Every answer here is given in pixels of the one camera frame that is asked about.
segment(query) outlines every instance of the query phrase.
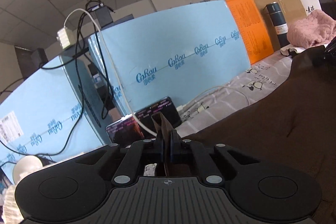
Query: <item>white paper bag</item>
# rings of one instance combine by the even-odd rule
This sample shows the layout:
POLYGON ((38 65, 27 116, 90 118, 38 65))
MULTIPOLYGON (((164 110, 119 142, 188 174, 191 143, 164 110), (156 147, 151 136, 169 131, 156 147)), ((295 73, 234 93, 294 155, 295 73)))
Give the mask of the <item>white paper bag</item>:
POLYGON ((308 16, 312 11, 319 9, 321 10, 321 5, 319 0, 301 0, 303 7, 306 10, 306 15, 308 16))

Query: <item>orange box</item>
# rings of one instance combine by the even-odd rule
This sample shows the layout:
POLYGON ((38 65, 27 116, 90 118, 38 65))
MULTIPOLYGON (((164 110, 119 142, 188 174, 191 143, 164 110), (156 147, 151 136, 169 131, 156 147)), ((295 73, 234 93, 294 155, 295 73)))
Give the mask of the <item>orange box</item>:
POLYGON ((266 25, 254 0, 226 0, 246 47, 251 64, 274 53, 266 25))

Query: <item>barcode label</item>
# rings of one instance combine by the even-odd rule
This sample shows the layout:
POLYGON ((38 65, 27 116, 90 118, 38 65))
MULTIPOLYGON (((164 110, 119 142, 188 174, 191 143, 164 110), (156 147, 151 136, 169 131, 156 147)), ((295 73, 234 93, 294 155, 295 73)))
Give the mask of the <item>barcode label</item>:
POLYGON ((13 111, 0 120, 0 138, 4 144, 10 143, 22 135, 23 131, 13 111))

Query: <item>cardboard box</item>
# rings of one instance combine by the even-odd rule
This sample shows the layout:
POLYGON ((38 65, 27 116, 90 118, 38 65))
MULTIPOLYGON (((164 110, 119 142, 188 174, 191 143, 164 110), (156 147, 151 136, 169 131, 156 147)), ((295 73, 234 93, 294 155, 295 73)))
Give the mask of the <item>cardboard box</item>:
POLYGON ((306 10, 302 5, 301 0, 254 0, 254 2, 265 21, 272 46, 275 51, 280 49, 280 43, 271 18, 266 9, 266 5, 271 2, 279 3, 288 25, 299 19, 306 18, 306 10))

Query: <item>thermos bottle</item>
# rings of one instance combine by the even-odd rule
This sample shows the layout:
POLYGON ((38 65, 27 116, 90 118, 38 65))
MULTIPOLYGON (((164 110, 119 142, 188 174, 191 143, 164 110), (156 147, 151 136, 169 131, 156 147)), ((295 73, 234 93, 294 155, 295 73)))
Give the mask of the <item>thermos bottle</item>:
POLYGON ((271 17, 275 31, 277 32, 280 47, 287 46, 289 44, 287 40, 288 26, 279 3, 272 2, 267 4, 266 8, 271 17))

